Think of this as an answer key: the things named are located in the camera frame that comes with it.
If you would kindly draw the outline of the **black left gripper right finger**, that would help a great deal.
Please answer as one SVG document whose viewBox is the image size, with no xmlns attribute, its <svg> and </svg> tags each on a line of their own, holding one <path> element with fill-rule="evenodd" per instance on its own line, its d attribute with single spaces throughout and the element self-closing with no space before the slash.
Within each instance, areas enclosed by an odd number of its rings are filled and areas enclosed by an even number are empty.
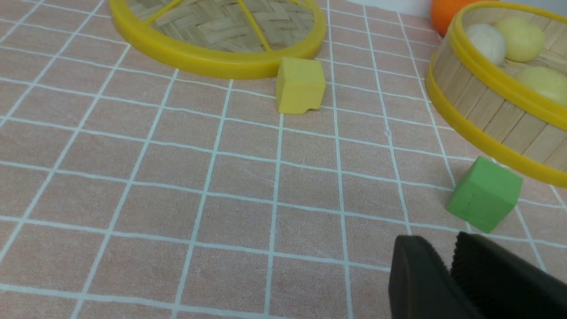
<svg viewBox="0 0 567 319">
<path fill-rule="evenodd" d="M 564 319 L 567 286 L 480 234 L 456 237 L 451 276 L 487 319 Z"/>
</svg>

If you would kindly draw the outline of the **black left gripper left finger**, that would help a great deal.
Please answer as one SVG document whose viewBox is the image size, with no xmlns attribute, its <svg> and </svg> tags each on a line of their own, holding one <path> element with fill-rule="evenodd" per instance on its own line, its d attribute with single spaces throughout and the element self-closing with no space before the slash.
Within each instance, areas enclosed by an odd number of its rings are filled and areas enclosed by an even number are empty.
<svg viewBox="0 0 567 319">
<path fill-rule="evenodd" d="M 393 319 L 482 319 L 433 246 L 420 236 L 395 238 L 388 282 Z"/>
</svg>

